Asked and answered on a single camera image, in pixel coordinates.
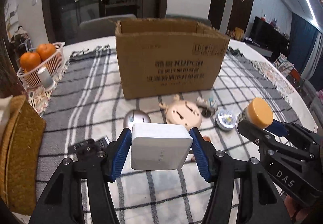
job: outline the orange cap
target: orange cap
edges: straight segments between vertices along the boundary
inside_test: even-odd
[[[267,102],[262,98],[255,98],[247,107],[251,122],[264,129],[273,122],[273,112]]]

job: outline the brown cardboard box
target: brown cardboard box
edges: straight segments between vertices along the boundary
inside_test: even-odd
[[[119,21],[116,44],[124,97],[212,88],[229,40],[218,30],[196,21]]]

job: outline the television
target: television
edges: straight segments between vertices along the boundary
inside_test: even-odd
[[[255,17],[249,37],[262,48],[267,48],[275,55],[282,54],[288,56],[287,47],[289,40],[274,29],[267,22]]]

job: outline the fruit basket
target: fruit basket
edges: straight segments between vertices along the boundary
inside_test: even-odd
[[[48,69],[50,75],[53,76],[56,71],[63,66],[65,62],[63,46],[65,45],[65,42],[56,42],[53,43],[53,45],[56,48],[56,52],[47,60],[43,61],[40,65],[32,69],[30,72],[26,72],[26,70],[21,67],[19,68],[17,76],[26,88],[35,88],[41,84],[40,79],[37,75],[39,68],[45,66]]]

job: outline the plaid tablecloth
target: plaid tablecloth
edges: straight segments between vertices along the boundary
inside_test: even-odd
[[[182,93],[180,97],[195,102],[198,96],[213,93],[219,108],[236,115],[255,97],[264,98],[279,121],[296,121],[296,113],[250,61],[227,54],[214,87],[210,91]],[[123,117],[132,109],[149,114],[154,123],[166,123],[159,103],[171,103],[174,95],[125,100],[115,50],[99,50],[93,57],[71,63],[52,94],[43,118],[47,121],[37,171],[37,197],[64,157],[67,147],[87,138],[108,135],[117,139],[123,129]],[[217,150],[235,159],[259,158],[258,147],[241,136],[237,128],[223,132],[213,117],[203,118],[200,131],[209,136]],[[189,155],[179,170],[136,171],[130,167],[130,152],[122,175],[109,183],[113,204],[121,224],[200,223],[212,186],[200,176]],[[239,180],[235,180],[230,223],[235,223]],[[86,223],[91,223],[87,182],[82,181],[82,200]]]

